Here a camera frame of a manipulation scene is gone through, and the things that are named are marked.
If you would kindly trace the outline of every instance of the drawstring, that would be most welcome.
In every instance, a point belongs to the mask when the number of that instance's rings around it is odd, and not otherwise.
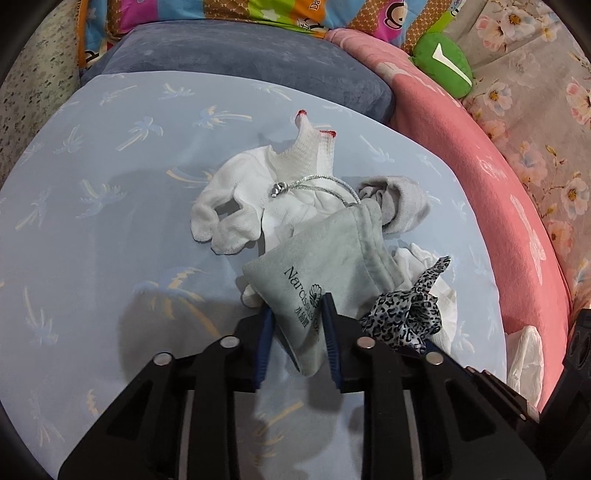
[[[345,182],[341,179],[338,179],[336,177],[333,177],[331,175],[308,175],[307,177],[296,180],[295,182],[290,183],[290,184],[287,184],[284,181],[281,181],[279,183],[275,183],[273,185],[273,188],[271,189],[271,197],[275,198],[275,197],[277,197],[277,195],[281,195],[282,193],[287,193],[290,190],[313,190],[315,192],[325,192],[325,193],[328,193],[334,197],[337,197],[341,202],[343,202],[343,205],[345,205],[346,207],[348,207],[350,205],[350,203],[347,202],[345,200],[345,198],[343,198],[343,196],[339,192],[336,192],[331,189],[327,189],[325,187],[318,187],[315,185],[303,185],[303,183],[305,181],[317,180],[317,179],[332,180],[333,182],[338,183],[339,185],[344,187],[353,196],[353,198],[355,199],[355,203],[361,203],[361,200],[359,200],[359,196],[357,195],[357,192],[355,191],[355,189],[351,185],[349,185],[347,182]]]

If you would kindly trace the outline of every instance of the pink fabric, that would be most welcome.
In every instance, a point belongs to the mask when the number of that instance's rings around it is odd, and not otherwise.
[[[460,181],[491,258],[505,331],[533,325],[542,338],[541,409],[562,372],[570,296],[530,198],[461,104],[419,71],[402,50],[353,30],[333,30],[326,39],[390,85],[396,95],[390,127],[439,156]]]
[[[136,25],[158,21],[158,0],[121,0],[121,24],[123,33],[131,31]]]

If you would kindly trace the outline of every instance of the blue gray cushion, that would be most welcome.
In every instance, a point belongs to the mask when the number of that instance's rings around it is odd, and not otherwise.
[[[336,45],[243,22],[194,20],[141,25],[83,76],[181,70],[245,77],[311,93],[386,123],[394,94]]]

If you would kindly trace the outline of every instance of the leopard print scrunchie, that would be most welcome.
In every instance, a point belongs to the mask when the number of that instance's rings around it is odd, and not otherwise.
[[[363,331],[393,348],[409,346],[425,353],[425,340],[441,330],[437,297],[429,291],[450,261],[449,257],[441,257],[410,290],[380,295],[369,313],[359,319]]]

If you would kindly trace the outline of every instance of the green round cushion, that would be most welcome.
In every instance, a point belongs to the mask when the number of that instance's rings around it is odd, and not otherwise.
[[[470,92],[473,77],[466,56],[444,35],[423,35],[414,47],[411,60],[452,97],[462,98]]]

